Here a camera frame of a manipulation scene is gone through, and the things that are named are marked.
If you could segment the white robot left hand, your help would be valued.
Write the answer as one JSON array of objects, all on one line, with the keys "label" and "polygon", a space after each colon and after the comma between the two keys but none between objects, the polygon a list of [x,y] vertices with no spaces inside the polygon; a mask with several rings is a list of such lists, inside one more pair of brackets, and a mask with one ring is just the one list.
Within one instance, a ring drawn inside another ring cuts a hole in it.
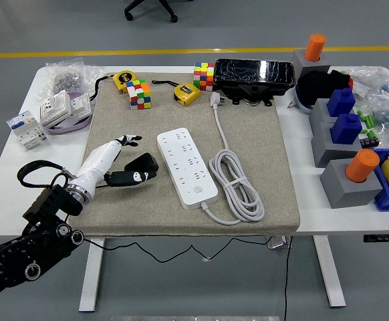
[{"label": "white robot left hand", "polygon": [[148,152],[128,163],[123,171],[111,173],[110,168],[123,146],[137,146],[141,136],[124,135],[95,148],[68,183],[67,191],[82,204],[94,197],[98,183],[104,181],[110,187],[130,187],[156,176],[158,164]]}]

